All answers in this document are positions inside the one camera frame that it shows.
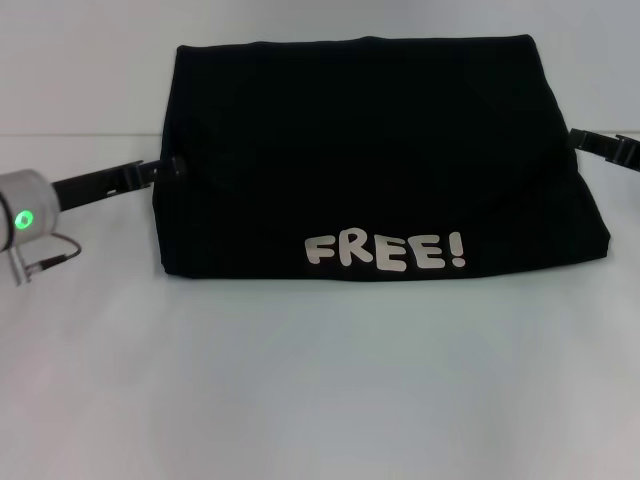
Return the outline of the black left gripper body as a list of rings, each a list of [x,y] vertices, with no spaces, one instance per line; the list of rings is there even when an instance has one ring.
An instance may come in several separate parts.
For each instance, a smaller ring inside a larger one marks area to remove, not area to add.
[[[154,163],[136,161],[52,183],[61,206],[83,206],[112,196],[148,188]]]

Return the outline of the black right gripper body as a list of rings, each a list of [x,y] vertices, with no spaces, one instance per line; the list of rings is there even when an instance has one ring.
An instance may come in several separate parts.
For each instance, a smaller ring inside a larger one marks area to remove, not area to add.
[[[605,160],[616,166],[638,172],[640,170],[639,141],[619,134],[608,137]]]

